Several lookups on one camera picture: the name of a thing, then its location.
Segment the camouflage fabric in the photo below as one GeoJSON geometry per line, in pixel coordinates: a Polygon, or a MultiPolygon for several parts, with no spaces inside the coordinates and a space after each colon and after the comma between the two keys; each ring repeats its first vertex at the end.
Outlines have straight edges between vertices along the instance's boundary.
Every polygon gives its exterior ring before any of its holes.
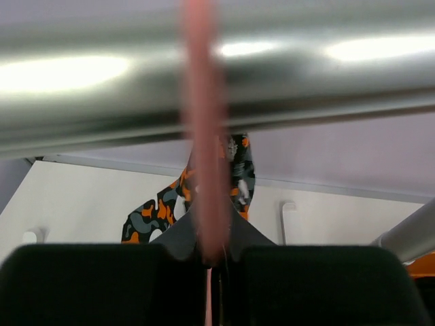
{"type": "MultiPolygon", "coordinates": [[[[251,157],[251,146],[247,134],[228,137],[227,150],[220,141],[219,157],[230,165],[230,193],[232,203],[241,216],[248,219],[248,209],[254,195],[255,173],[251,157]]],[[[123,243],[148,243],[153,232],[164,232],[189,209],[196,195],[192,155],[181,176],[168,187],[157,193],[155,199],[135,209],[127,218],[122,229],[123,243]]]]}

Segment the horizontal metal tube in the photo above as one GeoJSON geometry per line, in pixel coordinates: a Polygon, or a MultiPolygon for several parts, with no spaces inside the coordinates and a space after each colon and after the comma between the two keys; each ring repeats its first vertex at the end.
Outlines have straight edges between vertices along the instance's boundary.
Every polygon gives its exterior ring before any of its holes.
{"type": "MultiPolygon", "coordinates": [[[[434,108],[432,0],[223,5],[219,21],[232,131],[434,108]]],[[[1,27],[0,158],[179,137],[179,22],[1,27]]]]}
{"type": "Polygon", "coordinates": [[[382,234],[373,245],[392,251],[400,261],[413,261],[435,251],[434,230],[435,199],[382,234]]]}

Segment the metal pipe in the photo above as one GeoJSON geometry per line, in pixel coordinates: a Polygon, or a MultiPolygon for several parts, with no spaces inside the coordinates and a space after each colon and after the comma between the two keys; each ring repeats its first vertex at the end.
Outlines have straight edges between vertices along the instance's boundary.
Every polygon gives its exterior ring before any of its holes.
{"type": "MultiPolygon", "coordinates": [[[[435,105],[435,2],[220,7],[234,132],[435,105]]],[[[179,13],[3,26],[0,158],[179,137],[179,13]]]]}
{"type": "Polygon", "coordinates": [[[395,253],[408,262],[435,251],[435,199],[422,206],[390,231],[378,237],[373,245],[395,253]]]}

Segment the camouflage pattern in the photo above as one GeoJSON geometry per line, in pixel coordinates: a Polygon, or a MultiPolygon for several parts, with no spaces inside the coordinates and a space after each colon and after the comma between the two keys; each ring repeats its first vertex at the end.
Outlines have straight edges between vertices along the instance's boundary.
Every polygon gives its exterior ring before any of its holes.
{"type": "MultiPolygon", "coordinates": [[[[220,141],[219,157],[230,165],[230,198],[240,212],[248,219],[248,209],[254,195],[255,172],[251,157],[251,146],[247,134],[233,134],[224,146],[220,141]]],[[[173,225],[182,215],[175,212],[177,201],[182,201],[183,212],[186,212],[196,195],[194,182],[194,163],[192,155],[187,167],[181,176],[168,187],[157,193],[155,199],[135,209],[127,218],[122,229],[123,243],[148,243],[155,230],[164,232],[173,225]]]]}

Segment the diagonal metal tube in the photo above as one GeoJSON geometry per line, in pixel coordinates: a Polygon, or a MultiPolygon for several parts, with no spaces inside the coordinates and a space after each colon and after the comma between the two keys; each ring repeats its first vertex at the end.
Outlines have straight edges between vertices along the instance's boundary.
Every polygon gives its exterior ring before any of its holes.
{"type": "MultiPolygon", "coordinates": [[[[220,7],[232,131],[434,110],[435,2],[220,7]]],[[[0,29],[0,158],[184,131],[179,13],[0,29]]]]}
{"type": "Polygon", "coordinates": [[[382,234],[373,245],[392,251],[403,262],[435,251],[435,199],[382,234]]]}

